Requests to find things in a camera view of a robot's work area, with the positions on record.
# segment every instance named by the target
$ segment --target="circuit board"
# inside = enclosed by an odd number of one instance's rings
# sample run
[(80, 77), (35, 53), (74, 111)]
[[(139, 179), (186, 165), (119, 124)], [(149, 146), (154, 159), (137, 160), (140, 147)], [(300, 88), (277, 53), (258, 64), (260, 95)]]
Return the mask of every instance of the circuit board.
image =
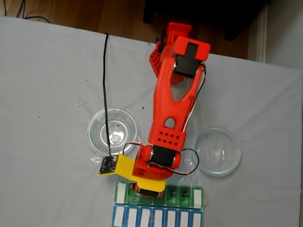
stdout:
[(111, 156), (105, 157), (102, 161), (99, 175), (113, 173), (116, 169), (117, 161), (118, 156), (116, 155), (114, 156), (114, 158), (112, 158)]

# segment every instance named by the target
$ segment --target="black cable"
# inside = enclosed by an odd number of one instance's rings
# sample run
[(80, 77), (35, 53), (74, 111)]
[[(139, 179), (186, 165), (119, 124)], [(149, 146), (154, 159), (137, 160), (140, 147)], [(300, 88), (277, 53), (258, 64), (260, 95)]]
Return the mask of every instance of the black cable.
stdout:
[(29, 16), (29, 17), (25, 17), (25, 2), (26, 2), (26, 0), (22, 0), (21, 6), (20, 6), (20, 8), (19, 8), (19, 10), (18, 10), (18, 13), (17, 13), (17, 15), (16, 15), (16, 18), (19, 18), (19, 17), (20, 17), (21, 10), (22, 10), (22, 8), (23, 8), (23, 17), (22, 17), (23, 19), (28, 20), (28, 19), (32, 19), (32, 18), (41, 18), (41, 19), (43, 19), (43, 20), (45, 20), (45, 21), (47, 21), (48, 23), (51, 24), (51, 22), (50, 22), (48, 19), (46, 19), (45, 17), (42, 17), (42, 16)]
[(51, 24), (51, 22), (49, 22), (48, 19), (46, 19), (45, 17), (42, 17), (42, 16), (30, 16), (30, 17), (25, 17), (25, 18), (23, 18), (23, 19), (28, 20), (28, 19), (32, 19), (32, 18), (41, 18), (41, 19), (44, 19), (44, 20), (46, 20), (48, 23)]
[(5, 4), (5, 0), (4, 1), (4, 12), (5, 12), (5, 16), (6, 16), (6, 4)]
[(105, 55), (106, 55), (106, 46), (107, 46), (108, 33), (105, 33), (105, 34), (106, 34), (106, 38), (105, 38), (104, 52), (103, 52), (103, 98), (104, 98), (105, 128), (106, 128), (108, 153), (109, 153), (109, 156), (111, 156), (113, 158), (112, 152), (111, 152), (111, 149), (110, 149), (110, 141), (109, 141), (108, 118), (107, 118), (107, 102), (106, 102), (106, 91), (105, 91)]
[(19, 10), (18, 10), (18, 13), (17, 13), (17, 15), (16, 15), (16, 18), (19, 18), (19, 17), (20, 17), (20, 13), (21, 13), (23, 4), (24, 4), (24, 0), (22, 0), (22, 2), (21, 2), (21, 6), (20, 6), (20, 8), (19, 8)]
[(25, 0), (24, 0), (24, 7), (23, 7), (23, 19), (24, 19), (24, 13), (25, 13)]

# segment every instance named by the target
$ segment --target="wooden floor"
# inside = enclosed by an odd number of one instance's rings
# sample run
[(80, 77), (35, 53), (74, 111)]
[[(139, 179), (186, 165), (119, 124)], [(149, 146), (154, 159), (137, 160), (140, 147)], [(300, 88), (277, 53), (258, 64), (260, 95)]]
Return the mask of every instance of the wooden floor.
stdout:
[[(8, 16), (15, 17), (20, 4), (21, 0), (6, 0)], [(211, 53), (247, 58), (247, 30), (234, 41), (226, 41), (223, 27), (178, 17), (155, 13), (153, 22), (144, 24), (143, 9), (144, 0), (26, 0), (25, 15), (43, 16), (57, 25), (152, 43), (170, 21), (189, 23), (193, 26), (192, 37), (210, 43)], [(0, 15), (4, 15), (3, 0), (0, 0)]]

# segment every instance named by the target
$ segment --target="white wire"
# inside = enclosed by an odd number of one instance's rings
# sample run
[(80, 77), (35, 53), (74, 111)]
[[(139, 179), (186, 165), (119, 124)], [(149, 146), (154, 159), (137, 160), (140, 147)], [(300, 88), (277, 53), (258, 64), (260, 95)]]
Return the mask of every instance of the white wire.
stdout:
[[(200, 86), (199, 86), (198, 91), (199, 91), (199, 90), (201, 89), (201, 87), (203, 86), (203, 84), (204, 84), (204, 82), (205, 82), (205, 77), (206, 77), (206, 73), (205, 73), (205, 69), (204, 69), (204, 67), (203, 67), (203, 77), (202, 77), (202, 81), (201, 81), (201, 84), (200, 84)], [(184, 123), (182, 132), (185, 132), (185, 130), (186, 130), (186, 127), (187, 127), (189, 118), (190, 118), (191, 114), (193, 113), (194, 107), (195, 107), (195, 105), (196, 105), (196, 101), (197, 101), (197, 96), (195, 97), (195, 102), (194, 102), (194, 104), (193, 104), (193, 107), (191, 108), (191, 110), (190, 110), (190, 112), (189, 112), (189, 114), (188, 114), (188, 117), (187, 117), (187, 119), (186, 119), (186, 121), (185, 121), (185, 123)]]

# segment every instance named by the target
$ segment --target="white wall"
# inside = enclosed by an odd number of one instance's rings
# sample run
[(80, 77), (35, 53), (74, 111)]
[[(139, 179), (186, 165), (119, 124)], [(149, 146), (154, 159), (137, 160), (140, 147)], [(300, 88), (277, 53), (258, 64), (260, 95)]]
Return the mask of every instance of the white wall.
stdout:
[(303, 0), (268, 4), (265, 62), (303, 70)]
[[(249, 60), (303, 70), (303, 0), (271, 0), (250, 26), (248, 47)], [(303, 227), (302, 193), (300, 210)]]

